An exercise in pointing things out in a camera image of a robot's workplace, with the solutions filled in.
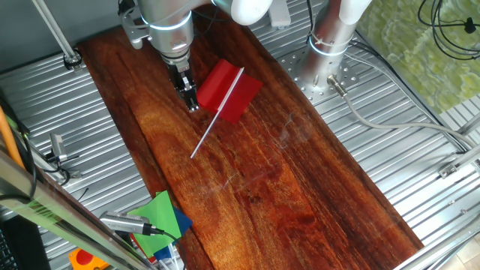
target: green background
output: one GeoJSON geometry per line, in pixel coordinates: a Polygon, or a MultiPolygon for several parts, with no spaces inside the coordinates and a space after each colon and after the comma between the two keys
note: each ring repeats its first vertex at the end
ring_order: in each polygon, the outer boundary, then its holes
{"type": "MultiPolygon", "coordinates": [[[[421,3],[373,0],[357,29],[437,113],[442,113],[480,94],[480,59],[458,61],[443,55],[434,43],[431,27],[417,19],[421,3]]],[[[421,13],[427,23],[431,21],[431,4],[428,0],[421,13]]],[[[479,4],[480,0],[444,1],[441,18],[465,21],[472,17],[480,24],[479,4]]],[[[473,34],[467,34],[463,26],[444,28],[444,32],[459,46],[480,49],[480,27],[473,34]]]]}

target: green paper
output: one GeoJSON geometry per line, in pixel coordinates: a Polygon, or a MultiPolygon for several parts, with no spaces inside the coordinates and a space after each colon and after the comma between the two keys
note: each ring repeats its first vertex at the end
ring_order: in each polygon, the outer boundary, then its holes
{"type": "MultiPolygon", "coordinates": [[[[182,236],[179,224],[175,217],[175,212],[173,211],[172,202],[170,202],[170,198],[166,191],[157,193],[157,196],[151,202],[129,211],[128,214],[148,218],[153,226],[160,230],[164,230],[166,233],[171,234],[177,239],[182,236]]],[[[147,236],[136,233],[134,235],[139,246],[142,247],[143,252],[145,252],[145,255],[148,258],[153,257],[153,253],[165,248],[173,242],[173,239],[165,235],[147,236]]]]}

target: thin white stick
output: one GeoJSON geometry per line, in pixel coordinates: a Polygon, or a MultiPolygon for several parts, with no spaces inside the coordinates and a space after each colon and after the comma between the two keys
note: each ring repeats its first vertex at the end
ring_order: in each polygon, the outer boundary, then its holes
{"type": "Polygon", "coordinates": [[[213,124],[214,124],[215,121],[217,120],[217,117],[220,115],[220,112],[221,112],[222,109],[224,108],[225,103],[227,102],[228,98],[230,97],[230,94],[232,94],[233,89],[235,88],[236,84],[239,82],[240,76],[242,75],[244,69],[245,69],[245,68],[242,67],[242,68],[240,69],[240,71],[238,72],[237,77],[233,80],[233,83],[232,83],[232,85],[230,86],[230,89],[228,89],[228,92],[226,93],[225,97],[223,98],[222,103],[220,103],[220,106],[218,107],[218,111],[217,111],[217,113],[215,114],[215,117],[213,118],[213,120],[211,120],[211,123],[210,123],[210,125],[208,126],[207,131],[205,131],[205,133],[204,133],[203,136],[202,136],[202,139],[200,139],[200,141],[199,141],[198,144],[196,145],[196,148],[195,148],[195,150],[193,150],[193,153],[192,153],[192,155],[190,156],[190,158],[194,158],[194,155],[197,153],[198,149],[199,149],[200,146],[202,145],[203,140],[207,137],[207,134],[209,134],[210,129],[212,128],[213,124]]]}

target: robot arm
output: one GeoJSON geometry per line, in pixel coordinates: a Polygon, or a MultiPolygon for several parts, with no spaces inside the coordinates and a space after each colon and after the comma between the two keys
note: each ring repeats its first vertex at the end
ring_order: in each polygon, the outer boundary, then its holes
{"type": "Polygon", "coordinates": [[[138,0],[142,20],[147,28],[134,26],[128,12],[122,13],[121,24],[135,49],[142,48],[147,38],[157,49],[169,70],[178,96],[190,112],[199,109],[197,86],[190,69],[190,45],[194,40],[191,10],[201,5],[216,5],[237,23],[248,26],[260,20],[272,0],[138,0]]]}

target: wood grain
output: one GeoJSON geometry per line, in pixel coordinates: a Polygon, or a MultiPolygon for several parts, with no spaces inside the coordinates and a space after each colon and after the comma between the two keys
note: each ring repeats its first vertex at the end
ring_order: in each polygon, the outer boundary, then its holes
{"type": "Polygon", "coordinates": [[[186,110],[154,48],[116,28],[79,49],[148,190],[193,220],[189,269],[393,269],[422,247],[248,28],[214,23],[193,42],[198,85],[220,58],[264,83],[193,160],[213,114],[186,110]]]}

